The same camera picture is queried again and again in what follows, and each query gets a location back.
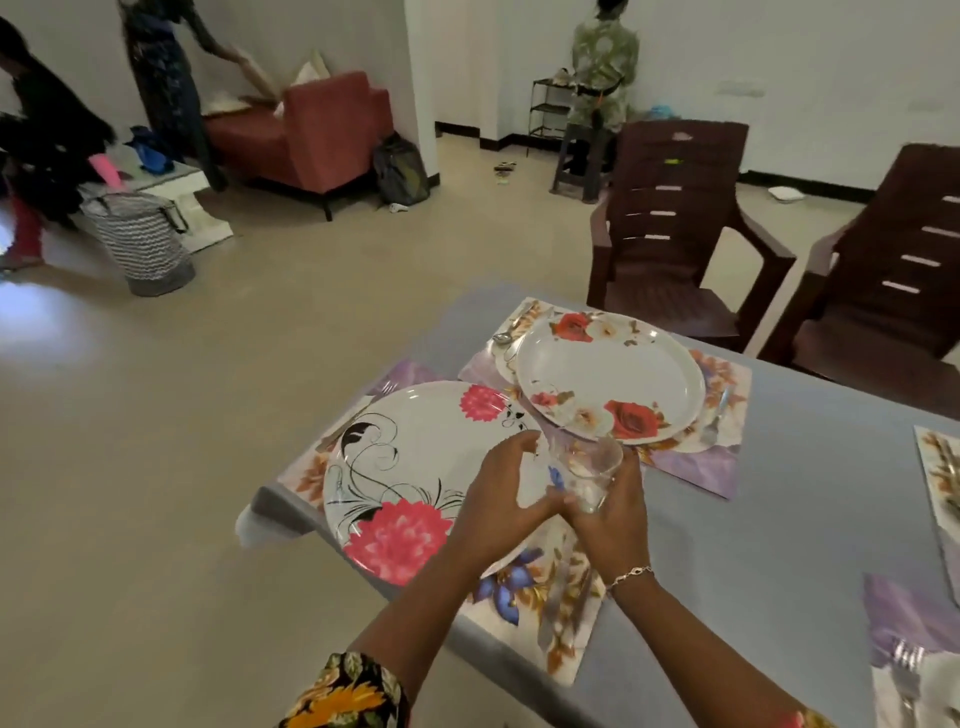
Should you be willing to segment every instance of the floral placemat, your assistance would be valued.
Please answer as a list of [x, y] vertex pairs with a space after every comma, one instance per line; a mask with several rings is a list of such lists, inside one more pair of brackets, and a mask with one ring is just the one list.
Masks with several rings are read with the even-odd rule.
[[942, 437], [946, 440], [956, 453], [960, 453], [960, 440], [925, 427], [914, 427], [914, 431], [917, 435], [920, 460], [924, 466], [930, 507], [933, 509], [933, 518], [937, 522], [937, 536], [940, 550], [944, 555], [947, 578], [953, 589], [953, 599], [960, 604], [960, 519], [949, 512], [944, 502], [944, 498], [950, 494], [951, 489], [947, 463], [937, 446], [937, 438]]
[[[440, 379], [442, 377], [417, 362], [409, 359], [399, 362], [291, 463], [278, 482], [322, 513], [326, 465], [338, 440], [334, 435], [371, 403], [398, 389]], [[560, 569], [564, 544], [569, 538], [575, 536], [563, 520], [556, 518], [545, 523], [528, 539], [526, 548], [510, 566], [481, 580], [460, 610], [467, 619], [547, 671], [562, 685], [571, 685], [576, 678], [604, 595], [603, 582], [597, 578], [589, 585], [591, 594], [580, 629], [574, 636], [569, 622], [582, 590], [588, 587], [590, 568], [583, 552], [574, 550], [571, 568]], [[552, 644], [544, 652], [537, 642], [540, 620], [547, 595], [561, 576], [565, 587], [560, 615]]]
[[[517, 339], [530, 330], [536, 320], [548, 312], [575, 312], [550, 305], [536, 299], [527, 299], [497, 328], [503, 330], [521, 313], [515, 329]], [[555, 425], [543, 418], [520, 391], [516, 381], [516, 350], [519, 341], [511, 347], [497, 347], [488, 342], [460, 373], [460, 379], [486, 384], [493, 389], [507, 392], [537, 418], [544, 431], [556, 431]], [[670, 473], [704, 490], [727, 499], [736, 495], [736, 466], [743, 441], [743, 428], [747, 421], [753, 372], [749, 367], [736, 364], [719, 356], [710, 356], [696, 349], [690, 353], [700, 365], [707, 383], [707, 399], [701, 416], [683, 433], [670, 440], [637, 447], [644, 463]], [[727, 414], [720, 424], [717, 444], [708, 447], [703, 442], [702, 429], [716, 413], [717, 405], [727, 386], [733, 387]]]
[[895, 643], [905, 640], [934, 653], [960, 652], [960, 611], [946, 599], [912, 592], [874, 574], [864, 579], [863, 602], [870, 623], [876, 725], [900, 728], [900, 697], [890, 673]]

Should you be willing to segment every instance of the striped laundry basket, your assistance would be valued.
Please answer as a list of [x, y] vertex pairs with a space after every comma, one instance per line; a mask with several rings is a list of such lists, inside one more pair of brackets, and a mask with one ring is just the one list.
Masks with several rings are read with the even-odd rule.
[[87, 200], [81, 210], [135, 296], [162, 296], [196, 275], [180, 243], [186, 221], [172, 201], [145, 192], [112, 192]]

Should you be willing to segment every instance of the cushion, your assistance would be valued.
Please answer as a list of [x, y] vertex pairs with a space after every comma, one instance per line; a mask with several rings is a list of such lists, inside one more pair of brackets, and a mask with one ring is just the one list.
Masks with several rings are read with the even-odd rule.
[[[330, 78], [330, 72], [326, 70], [326, 63], [324, 63], [323, 56], [317, 51], [313, 51], [313, 53], [310, 54], [310, 59], [300, 67], [297, 78], [294, 79], [290, 86], [309, 84], [313, 81], [325, 81], [328, 78]], [[282, 101], [277, 105], [274, 116], [277, 119], [283, 118]]]

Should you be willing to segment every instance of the floral plate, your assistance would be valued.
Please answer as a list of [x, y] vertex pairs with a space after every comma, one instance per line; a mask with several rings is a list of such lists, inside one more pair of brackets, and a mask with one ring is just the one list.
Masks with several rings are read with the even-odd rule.
[[580, 437], [646, 445], [683, 432], [707, 387], [689, 350], [670, 334], [612, 313], [537, 319], [516, 353], [527, 399]]
[[[359, 566], [405, 585], [446, 541], [488, 450], [527, 428], [540, 429], [518, 404], [479, 384], [436, 381], [394, 392], [361, 413], [330, 454], [331, 532]], [[524, 455], [519, 505], [536, 502], [549, 483], [546, 462]]]

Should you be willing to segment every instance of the hand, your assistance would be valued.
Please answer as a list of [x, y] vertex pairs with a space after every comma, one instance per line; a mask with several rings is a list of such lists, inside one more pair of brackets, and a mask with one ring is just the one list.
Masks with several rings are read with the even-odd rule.
[[494, 447], [484, 458], [447, 539], [447, 548], [468, 560], [479, 576], [504, 558], [537, 527], [560, 513], [564, 494], [547, 486], [547, 494], [529, 508], [516, 504], [520, 461], [534, 452], [540, 433], [520, 432]]
[[585, 513], [575, 499], [564, 501], [563, 513], [605, 584], [634, 567], [650, 566], [643, 475], [633, 448], [624, 449], [623, 464], [598, 513]]

